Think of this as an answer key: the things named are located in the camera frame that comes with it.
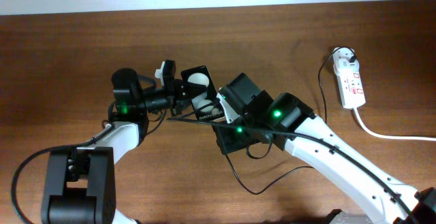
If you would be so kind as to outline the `black smartphone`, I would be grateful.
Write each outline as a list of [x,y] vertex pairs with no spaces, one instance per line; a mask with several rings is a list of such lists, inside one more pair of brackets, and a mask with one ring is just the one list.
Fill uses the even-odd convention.
[[196,95],[191,99],[191,104],[194,110],[201,108],[216,101],[215,105],[202,108],[196,112],[196,118],[202,121],[222,121],[224,119],[223,108],[217,99],[217,92],[212,78],[205,65],[186,69],[181,72],[183,81],[187,81],[188,84],[199,84],[204,87],[201,88],[202,93]]

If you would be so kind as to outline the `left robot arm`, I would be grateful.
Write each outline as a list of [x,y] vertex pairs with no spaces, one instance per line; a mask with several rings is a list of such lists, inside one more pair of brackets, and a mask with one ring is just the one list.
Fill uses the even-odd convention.
[[51,150],[44,185],[43,223],[135,223],[116,207],[115,164],[139,147],[149,129],[150,112],[179,115],[192,100],[203,97],[211,79],[202,67],[174,77],[164,65],[154,78],[131,68],[111,77],[115,101],[103,129],[88,142]]

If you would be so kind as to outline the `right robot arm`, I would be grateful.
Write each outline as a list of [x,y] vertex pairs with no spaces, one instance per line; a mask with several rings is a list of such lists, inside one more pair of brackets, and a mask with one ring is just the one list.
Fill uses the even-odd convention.
[[226,123],[218,138],[231,139],[224,151],[262,142],[274,144],[309,164],[363,211],[372,223],[434,223],[435,188],[418,191],[378,168],[345,143],[310,108],[290,93],[273,99],[246,74],[217,93]]

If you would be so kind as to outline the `white USB charger adapter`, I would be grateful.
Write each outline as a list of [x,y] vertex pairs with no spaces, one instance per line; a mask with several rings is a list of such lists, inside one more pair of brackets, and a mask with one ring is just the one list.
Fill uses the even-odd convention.
[[360,69],[360,64],[355,55],[335,56],[333,69],[336,75],[340,76]]

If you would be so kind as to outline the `white power strip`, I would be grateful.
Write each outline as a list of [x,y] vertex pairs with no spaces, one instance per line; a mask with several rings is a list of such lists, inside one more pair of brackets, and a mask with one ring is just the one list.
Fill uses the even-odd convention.
[[[354,50],[347,47],[336,47],[333,52],[333,64],[335,56],[355,55]],[[343,75],[336,75],[341,97],[342,106],[345,109],[353,110],[366,103],[364,89],[360,76],[360,69],[357,72],[352,72]]]

